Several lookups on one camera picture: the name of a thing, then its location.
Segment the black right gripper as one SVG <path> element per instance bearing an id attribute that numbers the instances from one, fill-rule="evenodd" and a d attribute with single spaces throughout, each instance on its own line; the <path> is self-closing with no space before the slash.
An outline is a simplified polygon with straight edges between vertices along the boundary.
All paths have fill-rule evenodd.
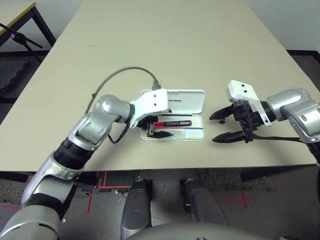
<path id="1" fill-rule="evenodd" d="M 249 128 L 249 117 L 252 123 L 252 130 L 256 131 L 259 127 L 259 113 L 253 112 L 250 105 L 245 103 L 233 103 L 231 106 L 222 108 L 214 112 L 209 120 L 225 120 L 230 115 L 233 115 L 234 119 L 240 123 L 242 128 Z M 226 132 L 214 137 L 212 141 L 214 143 L 235 143 L 241 142 L 246 139 L 245 134 L 242 131 Z"/>

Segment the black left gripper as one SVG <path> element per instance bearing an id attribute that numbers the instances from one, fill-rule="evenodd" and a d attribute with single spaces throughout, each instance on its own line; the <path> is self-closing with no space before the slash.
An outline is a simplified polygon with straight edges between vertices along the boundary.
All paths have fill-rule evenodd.
<path id="1" fill-rule="evenodd" d="M 155 139 L 163 139 L 173 136 L 172 133 L 167 131 L 154 131 L 154 123 L 156 122 L 158 122 L 157 116 L 147 116 L 140 120 L 140 128 L 144 131 L 148 131 L 149 133 L 153 133 L 151 134 L 151 137 Z"/>

